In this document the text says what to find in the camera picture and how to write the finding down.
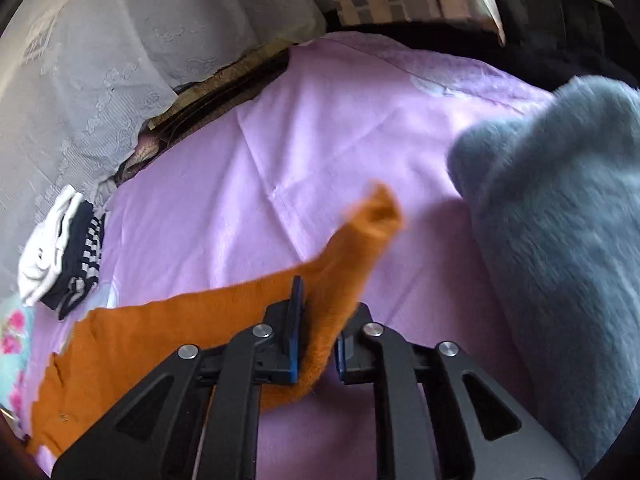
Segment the grey fleece blanket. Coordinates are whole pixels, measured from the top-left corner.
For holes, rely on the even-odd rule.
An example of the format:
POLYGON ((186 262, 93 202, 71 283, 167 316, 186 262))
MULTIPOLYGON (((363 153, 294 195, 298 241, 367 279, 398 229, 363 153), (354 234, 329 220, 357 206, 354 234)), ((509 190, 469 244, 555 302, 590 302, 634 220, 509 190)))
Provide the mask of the grey fleece blanket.
POLYGON ((576 78, 534 114, 466 129, 447 168, 540 422, 582 472, 637 478, 638 445, 611 454, 638 422, 638 91, 576 78))

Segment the floral light blue pillow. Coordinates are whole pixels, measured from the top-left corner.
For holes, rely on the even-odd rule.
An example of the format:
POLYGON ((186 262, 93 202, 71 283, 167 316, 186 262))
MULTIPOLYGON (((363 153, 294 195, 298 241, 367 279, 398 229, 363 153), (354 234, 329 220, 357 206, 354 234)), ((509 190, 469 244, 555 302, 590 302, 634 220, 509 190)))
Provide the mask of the floral light blue pillow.
POLYGON ((1 407, 17 426, 23 421, 26 370, 32 351, 35 311, 14 294, 1 300, 1 407))

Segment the white folded garment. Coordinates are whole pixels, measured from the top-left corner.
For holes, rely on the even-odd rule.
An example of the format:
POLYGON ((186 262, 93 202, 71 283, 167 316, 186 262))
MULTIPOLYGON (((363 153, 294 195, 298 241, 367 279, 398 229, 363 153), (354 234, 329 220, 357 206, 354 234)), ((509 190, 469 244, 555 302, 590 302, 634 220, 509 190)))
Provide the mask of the white folded garment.
POLYGON ((46 215, 30 234, 18 262, 17 285, 21 302, 33 307, 62 273, 70 224, 84 198, 65 185, 46 215))

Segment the orange cat cardigan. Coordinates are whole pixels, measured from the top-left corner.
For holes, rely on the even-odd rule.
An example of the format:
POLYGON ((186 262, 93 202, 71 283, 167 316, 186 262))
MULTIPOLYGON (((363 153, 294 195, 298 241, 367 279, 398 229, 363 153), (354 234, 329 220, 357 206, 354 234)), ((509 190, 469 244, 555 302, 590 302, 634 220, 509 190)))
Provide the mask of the orange cat cardigan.
POLYGON ((355 313, 372 270, 404 225, 395 195, 378 185, 357 205, 320 254, 296 268, 143 306, 96 309, 75 324, 52 354, 32 404, 27 452, 60 456, 126 392, 183 344, 226 344, 259 323, 265 308, 304 281, 307 347, 294 386, 270 387, 265 411, 301 399, 329 362, 338 333, 355 313))

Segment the navy striped folded garment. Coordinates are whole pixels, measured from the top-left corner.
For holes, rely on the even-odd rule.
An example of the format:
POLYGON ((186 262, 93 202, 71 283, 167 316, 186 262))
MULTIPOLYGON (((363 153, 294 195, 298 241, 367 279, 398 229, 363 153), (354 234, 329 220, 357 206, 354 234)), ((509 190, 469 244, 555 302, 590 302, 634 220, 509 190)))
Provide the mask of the navy striped folded garment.
POLYGON ((99 283, 104 216, 83 200, 70 222, 70 238, 63 252, 62 270, 41 302, 63 321, 99 283))

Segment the purple bed sheet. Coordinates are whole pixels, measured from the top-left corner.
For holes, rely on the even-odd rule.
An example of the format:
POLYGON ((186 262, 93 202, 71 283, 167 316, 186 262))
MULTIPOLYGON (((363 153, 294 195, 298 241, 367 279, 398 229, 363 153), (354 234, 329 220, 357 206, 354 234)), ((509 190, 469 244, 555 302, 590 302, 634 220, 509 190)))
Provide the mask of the purple bed sheet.
POLYGON ((256 98, 112 195, 100 284, 74 319, 306 261, 380 181, 407 225, 363 293, 373 317, 417 344, 460 344, 529 404, 528 374, 446 158, 469 126, 536 112, 549 99, 485 63, 379 36, 337 32, 296 47, 256 98))

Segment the brown wooden headboard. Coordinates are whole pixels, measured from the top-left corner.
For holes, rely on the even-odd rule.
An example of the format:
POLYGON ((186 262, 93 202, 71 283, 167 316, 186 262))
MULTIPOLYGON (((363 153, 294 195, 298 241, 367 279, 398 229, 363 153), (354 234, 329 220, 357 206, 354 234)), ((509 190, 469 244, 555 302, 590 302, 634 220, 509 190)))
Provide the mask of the brown wooden headboard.
POLYGON ((150 119, 142 129, 134 154, 120 165, 115 182, 131 179, 189 134, 258 96, 286 70, 292 45, 290 40, 273 40, 182 90, 166 112, 150 119))

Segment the white lace cover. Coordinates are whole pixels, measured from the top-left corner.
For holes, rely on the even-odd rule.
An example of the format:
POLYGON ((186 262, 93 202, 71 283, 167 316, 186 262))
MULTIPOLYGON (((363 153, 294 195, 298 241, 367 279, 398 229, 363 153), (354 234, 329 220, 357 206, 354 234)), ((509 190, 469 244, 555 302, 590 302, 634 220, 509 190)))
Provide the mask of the white lace cover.
POLYGON ((23 0, 1 37, 1 292, 65 185, 96 205, 186 84, 324 31, 314 0, 23 0))

